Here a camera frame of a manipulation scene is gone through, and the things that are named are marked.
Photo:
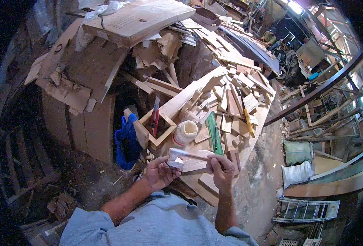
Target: white glue jar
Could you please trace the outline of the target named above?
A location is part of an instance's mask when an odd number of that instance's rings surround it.
[[[176,128],[172,136],[173,143],[176,146],[182,147],[196,137],[198,133],[198,126],[193,121],[183,121]]]

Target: hand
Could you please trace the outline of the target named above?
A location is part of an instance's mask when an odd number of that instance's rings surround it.
[[[210,161],[207,162],[206,169],[209,174],[214,173],[214,184],[220,194],[232,192],[233,162],[219,155],[208,155],[207,157]]]
[[[143,175],[146,179],[151,192],[159,191],[168,186],[175,178],[180,177],[181,169],[168,166],[169,155],[158,157],[149,162],[147,171]]]

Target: dirty floor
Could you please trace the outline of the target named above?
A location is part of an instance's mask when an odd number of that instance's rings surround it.
[[[269,115],[279,112],[280,105],[276,96]],[[276,190],[282,183],[284,158],[280,123],[278,121],[263,128],[249,157],[241,152],[240,160],[246,165],[234,186],[239,226],[260,245],[272,228],[271,218],[277,208]],[[71,154],[74,161],[68,173],[68,193],[75,194],[79,205],[88,211],[100,209],[105,202],[126,191],[137,173],[134,169],[123,171],[117,165],[110,167],[85,154]],[[214,224],[217,208],[199,197],[194,200],[204,216]]]

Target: green sack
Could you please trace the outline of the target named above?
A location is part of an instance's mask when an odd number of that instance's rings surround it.
[[[312,143],[291,142],[284,140],[285,159],[287,165],[295,165],[303,161],[312,161]]]

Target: man's right hand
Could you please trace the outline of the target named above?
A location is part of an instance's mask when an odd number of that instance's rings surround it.
[[[220,194],[232,192],[232,180],[234,165],[224,156],[208,155],[209,161],[206,169],[209,174],[214,173],[214,184],[220,191]]]

